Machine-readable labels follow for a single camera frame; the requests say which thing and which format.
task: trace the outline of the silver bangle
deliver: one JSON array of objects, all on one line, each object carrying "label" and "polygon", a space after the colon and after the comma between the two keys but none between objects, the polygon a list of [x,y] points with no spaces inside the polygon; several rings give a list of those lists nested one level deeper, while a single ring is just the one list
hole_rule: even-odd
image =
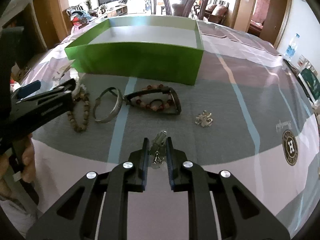
[{"label": "silver bangle", "polygon": [[[96,118],[96,109],[97,107],[100,105],[101,103],[101,97],[107,93],[107,92],[110,92],[111,94],[113,94],[114,96],[117,97],[117,102],[114,106],[114,108],[112,109],[112,111],[110,112],[110,114],[103,120],[97,120]],[[110,87],[110,88],[107,88],[106,90],[104,90],[101,95],[96,99],[96,103],[93,107],[93,117],[94,117],[94,120],[98,123],[107,123],[107,122],[110,122],[113,118],[115,118],[118,113],[120,112],[120,109],[121,109],[121,106],[122,106],[122,101],[123,101],[123,98],[122,98],[122,93],[121,91],[118,89],[118,88],[114,88],[114,87]]]}]

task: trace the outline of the green box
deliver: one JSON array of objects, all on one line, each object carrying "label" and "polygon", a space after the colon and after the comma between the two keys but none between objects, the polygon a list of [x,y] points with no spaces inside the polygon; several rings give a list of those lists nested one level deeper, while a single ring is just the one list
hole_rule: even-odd
[{"label": "green box", "polygon": [[203,55],[196,20],[175,16],[108,18],[65,48],[82,73],[194,85]]}]

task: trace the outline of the pink bead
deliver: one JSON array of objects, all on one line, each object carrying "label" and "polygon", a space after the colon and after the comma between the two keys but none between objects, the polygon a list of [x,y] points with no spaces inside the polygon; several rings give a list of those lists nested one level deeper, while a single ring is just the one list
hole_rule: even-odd
[{"label": "pink bead", "polygon": [[152,109],[153,111],[157,111],[157,110],[158,110],[158,106],[152,106],[151,109]]}]

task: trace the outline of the silver screw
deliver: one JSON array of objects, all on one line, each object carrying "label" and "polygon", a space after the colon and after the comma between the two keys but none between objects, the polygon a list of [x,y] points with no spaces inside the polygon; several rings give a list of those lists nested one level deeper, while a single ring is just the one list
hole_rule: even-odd
[{"label": "silver screw", "polygon": [[230,171],[221,171],[220,174],[224,178],[229,178],[231,176]]},{"label": "silver screw", "polygon": [[88,179],[94,179],[96,176],[97,176],[97,173],[95,173],[94,171],[90,171],[87,173]]},{"label": "silver screw", "polygon": [[130,169],[133,167],[133,163],[132,162],[125,162],[123,164],[123,167],[126,168],[126,169]]},{"label": "silver screw", "polygon": [[193,163],[190,162],[190,161],[186,161],[183,163],[183,166],[186,167],[186,168],[191,168],[193,166]]}]

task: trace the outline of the plastic bottle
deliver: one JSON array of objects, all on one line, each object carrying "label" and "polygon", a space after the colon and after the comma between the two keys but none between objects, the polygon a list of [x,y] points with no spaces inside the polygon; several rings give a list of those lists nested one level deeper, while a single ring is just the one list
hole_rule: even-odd
[{"label": "plastic bottle", "polygon": [[300,38],[300,35],[299,34],[296,34],[290,41],[289,43],[289,46],[284,54],[284,58],[287,60],[287,61],[291,61],[292,60],[292,57],[294,55],[294,53],[296,52],[297,50],[297,47],[298,47],[298,41],[299,41],[299,38]]}]

